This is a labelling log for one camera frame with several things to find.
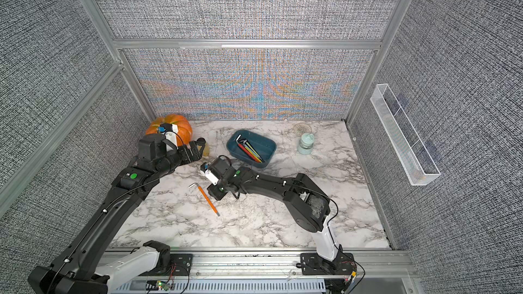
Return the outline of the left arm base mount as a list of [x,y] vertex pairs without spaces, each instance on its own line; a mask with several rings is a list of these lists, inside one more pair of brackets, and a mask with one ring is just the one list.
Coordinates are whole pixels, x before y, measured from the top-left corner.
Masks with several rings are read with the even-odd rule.
[[172,253],[167,244],[150,240],[144,247],[155,249],[159,253],[157,265],[143,276],[189,276],[193,264],[193,255],[188,253]]

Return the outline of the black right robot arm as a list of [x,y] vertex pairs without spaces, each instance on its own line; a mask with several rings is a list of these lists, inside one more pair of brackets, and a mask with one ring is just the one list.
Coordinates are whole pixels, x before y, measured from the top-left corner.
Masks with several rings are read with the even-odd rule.
[[211,182],[208,194],[217,201],[228,193],[235,199],[242,195],[260,195],[280,201],[295,223],[312,234],[319,257],[329,263],[339,257],[339,243],[330,228],[330,221],[335,217],[330,209],[333,201],[307,175],[269,176],[250,167],[235,168],[225,156],[203,163],[200,170]]

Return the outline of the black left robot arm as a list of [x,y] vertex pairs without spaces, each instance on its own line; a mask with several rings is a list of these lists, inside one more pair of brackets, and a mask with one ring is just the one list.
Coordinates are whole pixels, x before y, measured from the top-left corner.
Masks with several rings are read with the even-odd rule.
[[161,178],[177,167],[202,158],[206,140],[175,146],[163,134],[144,136],[138,153],[113,180],[98,211],[68,247],[48,266],[37,266],[28,283],[36,293],[109,293],[109,275],[95,272],[128,216],[147,198]]

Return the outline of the yellow handled hex key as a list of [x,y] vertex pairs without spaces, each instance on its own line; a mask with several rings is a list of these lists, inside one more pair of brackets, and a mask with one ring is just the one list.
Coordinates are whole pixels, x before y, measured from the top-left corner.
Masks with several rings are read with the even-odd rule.
[[256,156],[258,157],[258,159],[261,161],[260,163],[264,163],[264,159],[261,158],[261,156],[259,155],[259,153],[258,153],[258,152],[257,152],[257,151],[252,147],[251,144],[250,144],[250,147],[251,147],[251,148],[250,148],[249,150],[250,150],[254,155],[256,155]]

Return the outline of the orange handled hex key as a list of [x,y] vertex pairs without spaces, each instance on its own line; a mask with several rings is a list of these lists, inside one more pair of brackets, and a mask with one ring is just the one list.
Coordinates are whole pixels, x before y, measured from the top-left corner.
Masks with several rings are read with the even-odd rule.
[[215,205],[212,203],[211,199],[208,197],[208,195],[205,193],[204,189],[198,184],[198,183],[192,183],[189,185],[189,188],[196,188],[199,190],[199,192],[203,195],[204,199],[208,203],[208,205],[211,207],[212,211],[217,215],[221,216],[219,211],[216,209]]

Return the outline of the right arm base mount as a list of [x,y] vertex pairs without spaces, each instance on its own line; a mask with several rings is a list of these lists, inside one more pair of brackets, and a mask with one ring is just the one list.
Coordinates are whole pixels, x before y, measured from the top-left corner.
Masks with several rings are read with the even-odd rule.
[[305,276],[350,276],[358,271],[354,256],[351,253],[339,251],[333,261],[328,261],[317,253],[302,253],[296,267],[301,269]]

